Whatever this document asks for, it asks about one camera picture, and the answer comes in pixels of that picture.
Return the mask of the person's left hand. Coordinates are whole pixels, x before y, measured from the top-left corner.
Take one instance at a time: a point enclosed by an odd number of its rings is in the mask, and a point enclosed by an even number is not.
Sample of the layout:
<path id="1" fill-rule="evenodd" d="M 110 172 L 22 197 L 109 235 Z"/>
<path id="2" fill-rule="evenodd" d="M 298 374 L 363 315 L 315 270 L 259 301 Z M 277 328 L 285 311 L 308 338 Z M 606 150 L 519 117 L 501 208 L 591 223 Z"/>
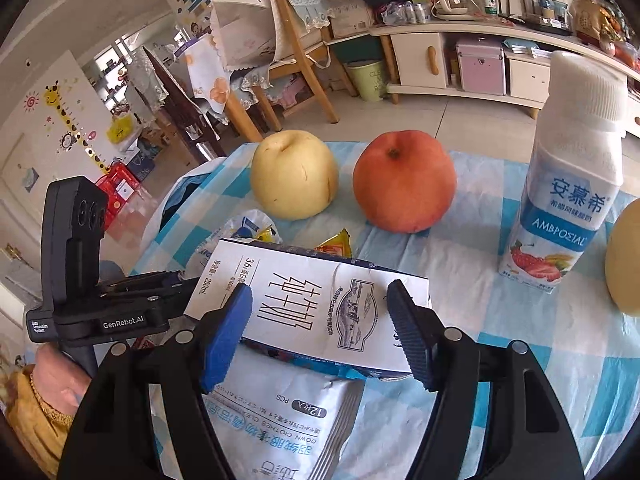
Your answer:
<path id="1" fill-rule="evenodd" d="M 54 344 L 43 344 L 36 351 L 32 381 L 42 400 L 51 408 L 74 416 L 91 378 Z"/>

